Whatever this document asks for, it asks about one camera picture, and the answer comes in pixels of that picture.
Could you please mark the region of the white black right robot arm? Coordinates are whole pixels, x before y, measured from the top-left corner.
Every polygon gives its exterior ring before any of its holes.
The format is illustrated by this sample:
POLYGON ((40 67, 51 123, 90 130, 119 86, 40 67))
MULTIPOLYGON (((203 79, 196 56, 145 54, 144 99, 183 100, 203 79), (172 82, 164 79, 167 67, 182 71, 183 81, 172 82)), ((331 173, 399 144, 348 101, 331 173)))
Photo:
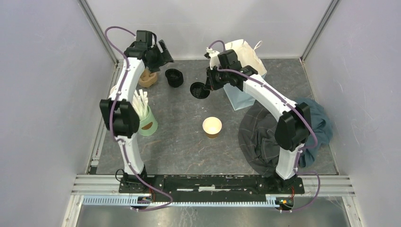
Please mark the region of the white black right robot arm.
POLYGON ((205 90, 215 91, 229 84, 249 94, 275 118, 275 141, 279 146, 279 160, 273 176, 273 187, 285 193, 296 179, 298 161, 309 136, 314 135, 308 104, 297 103, 268 84, 258 70, 240 62, 235 50, 218 52, 206 49, 209 59, 205 90))

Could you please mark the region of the black plastic cup lid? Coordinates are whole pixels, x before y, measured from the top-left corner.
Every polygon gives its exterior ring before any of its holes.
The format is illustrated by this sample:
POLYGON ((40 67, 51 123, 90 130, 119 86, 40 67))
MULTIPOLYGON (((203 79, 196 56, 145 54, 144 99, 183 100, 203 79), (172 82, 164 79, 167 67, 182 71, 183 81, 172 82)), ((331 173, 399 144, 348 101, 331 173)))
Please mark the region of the black plastic cup lid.
POLYGON ((194 82, 190 86, 190 93, 196 99, 205 99, 210 95, 210 91, 205 89, 205 84, 194 82))

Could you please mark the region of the brown paper coffee cup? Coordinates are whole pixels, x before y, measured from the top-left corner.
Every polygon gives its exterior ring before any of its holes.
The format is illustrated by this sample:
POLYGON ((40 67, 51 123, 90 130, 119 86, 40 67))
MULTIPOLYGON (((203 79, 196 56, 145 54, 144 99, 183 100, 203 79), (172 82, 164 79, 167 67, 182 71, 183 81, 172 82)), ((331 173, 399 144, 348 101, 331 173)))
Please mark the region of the brown paper coffee cup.
POLYGON ((208 117, 203 121, 202 128, 209 139, 214 139, 221 132, 222 122, 217 117, 208 117))

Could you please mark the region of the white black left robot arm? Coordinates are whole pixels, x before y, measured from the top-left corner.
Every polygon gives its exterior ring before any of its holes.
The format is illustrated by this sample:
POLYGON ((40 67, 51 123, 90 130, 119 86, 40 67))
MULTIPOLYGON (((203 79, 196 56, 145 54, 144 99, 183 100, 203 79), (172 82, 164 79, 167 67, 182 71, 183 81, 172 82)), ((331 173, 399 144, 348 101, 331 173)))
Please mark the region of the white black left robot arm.
POLYGON ((157 40, 155 33, 138 30, 133 35, 134 42, 124 52, 118 50, 123 64, 116 88, 99 104, 106 128, 123 157, 124 168, 119 179, 122 193, 141 193, 148 189, 146 168, 137 141, 140 118, 132 106, 138 81, 145 69, 158 72, 161 66, 174 61, 164 41, 157 40))

